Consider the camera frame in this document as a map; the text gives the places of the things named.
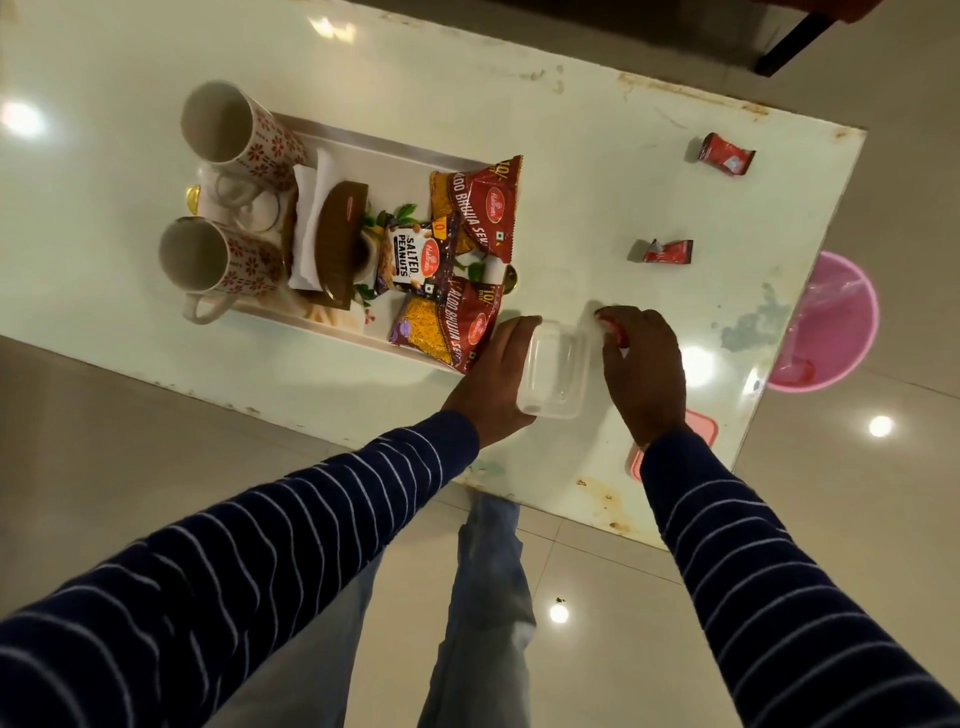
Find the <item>white table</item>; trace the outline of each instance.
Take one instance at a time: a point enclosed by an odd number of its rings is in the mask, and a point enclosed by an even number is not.
[[[195,168],[178,126],[194,85],[230,79],[270,109],[462,158],[525,155],[505,308],[659,309],[727,465],[865,137],[336,1],[34,0],[2,31],[6,118],[22,102],[45,129],[0,138],[0,333],[354,447],[431,413],[455,375],[239,313],[180,317],[156,242]],[[391,98],[408,112],[385,113]],[[746,177],[684,161],[711,131],[759,150]],[[653,237],[694,238],[693,264],[627,261]],[[592,387],[579,419],[537,422],[463,479],[658,545],[598,371]]]

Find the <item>striped sleeve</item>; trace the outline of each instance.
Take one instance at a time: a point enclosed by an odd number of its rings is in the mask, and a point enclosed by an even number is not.
[[[477,451],[441,412],[128,546],[0,621],[0,725],[203,725]]]
[[[641,475],[745,726],[960,726],[950,694],[700,437],[660,438]]]

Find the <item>white tray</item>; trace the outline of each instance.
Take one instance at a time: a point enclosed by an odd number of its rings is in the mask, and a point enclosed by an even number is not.
[[[296,133],[315,160],[314,150],[326,149],[337,163],[344,178],[364,182],[370,186],[368,214],[376,218],[380,210],[393,213],[398,207],[416,205],[412,214],[421,220],[429,218],[430,172],[473,171],[488,163],[473,159],[451,157],[406,144],[380,139],[366,134],[329,127],[293,116],[275,114],[278,121]],[[292,194],[281,197],[284,208],[292,204]],[[259,236],[280,244],[280,223]],[[367,290],[374,288],[374,270],[362,285]],[[289,327],[349,341],[369,349],[389,352],[408,359],[415,359],[430,366],[448,370],[447,367],[426,354],[405,347],[394,346],[388,341],[390,330],[405,298],[399,291],[387,291],[375,299],[364,301],[358,286],[350,310],[340,310],[311,303],[288,287],[257,298],[241,299],[234,310],[251,316],[275,321]]]

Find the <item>jeans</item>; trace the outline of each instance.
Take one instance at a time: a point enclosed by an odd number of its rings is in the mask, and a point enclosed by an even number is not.
[[[457,547],[446,634],[418,728],[526,728],[530,678],[523,651],[536,622],[519,506],[471,494]],[[291,642],[273,655],[207,724],[217,728],[341,728],[378,556]]]

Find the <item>human hand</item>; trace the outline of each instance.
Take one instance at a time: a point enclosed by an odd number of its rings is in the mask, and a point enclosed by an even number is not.
[[[686,377],[673,329],[657,311],[612,305],[594,314],[620,328],[603,345],[604,379],[613,404],[641,448],[686,426]],[[626,341],[619,341],[626,334]],[[617,344],[629,345],[626,356]]]
[[[499,442],[536,417],[516,408],[523,362],[540,316],[521,316],[493,333],[487,350],[446,398],[441,409],[459,412],[476,427],[480,447]]]

